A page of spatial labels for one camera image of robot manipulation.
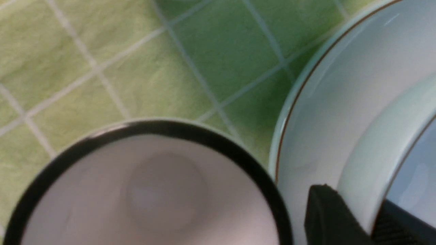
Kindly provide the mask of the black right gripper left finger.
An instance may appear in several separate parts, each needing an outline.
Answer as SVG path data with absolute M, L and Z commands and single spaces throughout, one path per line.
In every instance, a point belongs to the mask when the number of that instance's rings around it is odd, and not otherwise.
M 309 245 L 373 245 L 348 206 L 333 188 L 310 186 L 304 228 Z

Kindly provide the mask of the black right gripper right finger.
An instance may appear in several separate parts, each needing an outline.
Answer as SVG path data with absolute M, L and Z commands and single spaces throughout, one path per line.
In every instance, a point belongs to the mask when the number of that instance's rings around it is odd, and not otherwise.
M 372 241 L 376 245 L 434 245 L 433 226 L 385 200 L 378 213 Z

